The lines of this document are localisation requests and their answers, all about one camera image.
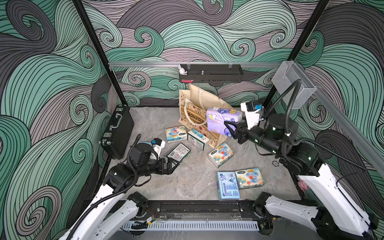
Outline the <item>floral canvas tote bag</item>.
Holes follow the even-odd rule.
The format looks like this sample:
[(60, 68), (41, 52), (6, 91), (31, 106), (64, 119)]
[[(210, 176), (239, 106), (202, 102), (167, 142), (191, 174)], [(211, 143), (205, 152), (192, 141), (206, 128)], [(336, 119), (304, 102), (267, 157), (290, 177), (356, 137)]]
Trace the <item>floral canvas tote bag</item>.
[(187, 129), (195, 129), (207, 137), (212, 148), (218, 147), (226, 140), (226, 136), (208, 130), (207, 110), (211, 107), (232, 109), (233, 107), (197, 86), (190, 85), (189, 90), (179, 91), (179, 122)]

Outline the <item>black carrying case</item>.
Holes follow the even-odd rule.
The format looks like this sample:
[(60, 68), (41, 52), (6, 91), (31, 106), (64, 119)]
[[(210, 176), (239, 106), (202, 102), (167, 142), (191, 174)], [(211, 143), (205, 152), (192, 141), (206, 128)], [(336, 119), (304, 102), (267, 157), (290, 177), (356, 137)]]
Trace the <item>black carrying case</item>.
[(99, 141), (112, 159), (123, 158), (134, 125), (130, 108), (117, 105)]

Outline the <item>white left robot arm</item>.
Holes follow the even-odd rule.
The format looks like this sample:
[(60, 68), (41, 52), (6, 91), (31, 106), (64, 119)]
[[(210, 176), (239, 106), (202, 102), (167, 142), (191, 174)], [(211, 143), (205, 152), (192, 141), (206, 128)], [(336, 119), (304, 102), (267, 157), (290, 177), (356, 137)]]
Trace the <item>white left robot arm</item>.
[(179, 162), (172, 158), (161, 158), (165, 141), (155, 138), (151, 142), (140, 142), (137, 135), (130, 146), (127, 158), (112, 167), (95, 197), (62, 240), (108, 240), (125, 223), (147, 213), (148, 199), (139, 192), (130, 194), (114, 212), (113, 207), (134, 186), (141, 176), (170, 175)]

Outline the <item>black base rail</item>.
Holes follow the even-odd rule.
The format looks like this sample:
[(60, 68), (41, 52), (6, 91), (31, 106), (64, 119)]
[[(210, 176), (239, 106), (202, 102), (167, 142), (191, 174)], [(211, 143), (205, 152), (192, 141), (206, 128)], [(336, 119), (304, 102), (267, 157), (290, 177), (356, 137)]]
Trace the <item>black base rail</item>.
[(147, 208), (157, 218), (170, 219), (187, 215), (229, 215), (241, 219), (272, 218), (273, 215), (255, 201), (155, 201), (148, 202)]

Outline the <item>black wall shelf tray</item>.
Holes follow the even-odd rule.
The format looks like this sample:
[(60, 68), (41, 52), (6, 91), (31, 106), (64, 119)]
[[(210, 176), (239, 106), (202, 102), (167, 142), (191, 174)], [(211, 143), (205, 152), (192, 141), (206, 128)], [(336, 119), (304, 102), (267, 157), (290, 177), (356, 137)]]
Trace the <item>black wall shelf tray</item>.
[(188, 72), (179, 74), (179, 81), (193, 80), (193, 83), (240, 83), (244, 72), (241, 65), (234, 64), (181, 64)]

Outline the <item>white rabbit figurine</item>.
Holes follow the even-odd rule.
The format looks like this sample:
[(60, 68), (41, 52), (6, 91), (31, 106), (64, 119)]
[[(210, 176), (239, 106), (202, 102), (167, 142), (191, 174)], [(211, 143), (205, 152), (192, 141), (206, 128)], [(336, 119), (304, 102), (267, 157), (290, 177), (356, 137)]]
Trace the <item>white rabbit figurine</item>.
[(188, 73), (181, 65), (178, 65), (178, 69), (180, 75), (186, 75)]

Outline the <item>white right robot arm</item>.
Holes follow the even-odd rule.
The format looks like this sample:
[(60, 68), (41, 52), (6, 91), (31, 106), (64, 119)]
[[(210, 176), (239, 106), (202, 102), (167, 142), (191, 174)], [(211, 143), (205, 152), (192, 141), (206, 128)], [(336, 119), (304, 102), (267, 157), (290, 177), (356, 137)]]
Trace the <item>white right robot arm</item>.
[(290, 112), (301, 84), (298, 79), (281, 94), (284, 97), (292, 92), (285, 114), (268, 119), (284, 120), (275, 130), (264, 130), (258, 126), (249, 129), (245, 121), (225, 121), (224, 124), (239, 144), (252, 141), (279, 158), (291, 174), (308, 185), (323, 205), (298, 204), (263, 192), (254, 202), (255, 213), (268, 222), (283, 217), (299, 223), (315, 231), (323, 240), (371, 240), (370, 231), (377, 229), (378, 217), (362, 210), (345, 191), (317, 150), (322, 145), (307, 138), (293, 139), (297, 123), (290, 118)]

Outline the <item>elephant print tissue pack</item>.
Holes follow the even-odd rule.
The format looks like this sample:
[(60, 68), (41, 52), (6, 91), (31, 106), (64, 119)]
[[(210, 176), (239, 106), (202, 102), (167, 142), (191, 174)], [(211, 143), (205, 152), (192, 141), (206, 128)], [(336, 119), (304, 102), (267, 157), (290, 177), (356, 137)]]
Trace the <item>elephant print tissue pack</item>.
[(185, 126), (168, 128), (165, 131), (168, 143), (183, 141), (188, 138)]
[(219, 168), (225, 162), (227, 162), (233, 155), (233, 149), (227, 143), (222, 143), (208, 154), (208, 158), (209, 160), (211, 160), (211, 162), (216, 168)]
[(265, 185), (259, 168), (235, 171), (239, 189), (250, 189)]

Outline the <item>clear acrylic wall holder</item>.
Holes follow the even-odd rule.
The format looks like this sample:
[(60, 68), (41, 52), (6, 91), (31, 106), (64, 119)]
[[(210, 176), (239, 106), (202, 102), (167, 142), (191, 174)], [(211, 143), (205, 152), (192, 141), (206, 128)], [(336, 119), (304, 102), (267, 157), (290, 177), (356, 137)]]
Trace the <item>clear acrylic wall holder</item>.
[(282, 62), (272, 78), (273, 85), (280, 94), (297, 80), (301, 80), (302, 84), (293, 104), (293, 110), (300, 109), (314, 94), (317, 90), (315, 82), (311, 80), (304, 67), (294, 61)]

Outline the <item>green barcode tissue pack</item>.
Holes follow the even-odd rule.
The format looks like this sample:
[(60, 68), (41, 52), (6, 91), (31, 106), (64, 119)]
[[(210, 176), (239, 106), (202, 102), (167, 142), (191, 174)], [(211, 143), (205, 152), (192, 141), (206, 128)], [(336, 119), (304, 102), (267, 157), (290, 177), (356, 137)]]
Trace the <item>green barcode tissue pack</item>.
[(167, 158), (181, 163), (190, 153), (191, 150), (183, 143), (180, 143), (167, 155)]

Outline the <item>light blue wipes pack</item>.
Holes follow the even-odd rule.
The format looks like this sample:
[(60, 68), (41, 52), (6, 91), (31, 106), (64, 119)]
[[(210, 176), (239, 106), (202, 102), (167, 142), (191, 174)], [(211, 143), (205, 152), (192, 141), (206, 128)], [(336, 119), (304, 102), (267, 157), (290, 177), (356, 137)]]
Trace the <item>light blue wipes pack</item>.
[(235, 172), (217, 172), (217, 187), (220, 201), (241, 199)]

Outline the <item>purple puppy tissue pack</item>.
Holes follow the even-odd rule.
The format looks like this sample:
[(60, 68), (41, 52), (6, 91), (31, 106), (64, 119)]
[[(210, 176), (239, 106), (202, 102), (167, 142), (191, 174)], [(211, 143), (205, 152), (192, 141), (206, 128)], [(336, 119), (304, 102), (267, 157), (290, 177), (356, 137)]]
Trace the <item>purple puppy tissue pack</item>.
[(224, 121), (240, 122), (243, 113), (237, 110), (212, 107), (207, 110), (207, 128), (212, 133), (227, 136)]

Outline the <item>pink plush toy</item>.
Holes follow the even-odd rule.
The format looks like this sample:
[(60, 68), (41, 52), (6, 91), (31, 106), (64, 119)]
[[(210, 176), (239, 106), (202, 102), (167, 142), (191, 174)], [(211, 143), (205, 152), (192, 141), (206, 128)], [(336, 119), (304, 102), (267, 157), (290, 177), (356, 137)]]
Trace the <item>pink plush toy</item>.
[(309, 186), (303, 180), (298, 181), (298, 186), (303, 192), (309, 189)]

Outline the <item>green blue tissue pack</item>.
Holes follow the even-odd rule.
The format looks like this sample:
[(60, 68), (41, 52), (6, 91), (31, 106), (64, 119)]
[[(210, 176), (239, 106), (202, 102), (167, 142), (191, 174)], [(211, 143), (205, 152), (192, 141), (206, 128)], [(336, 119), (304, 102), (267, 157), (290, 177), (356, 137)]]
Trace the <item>green blue tissue pack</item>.
[(198, 149), (204, 151), (210, 139), (198, 132), (195, 129), (188, 131), (188, 141), (196, 146)]

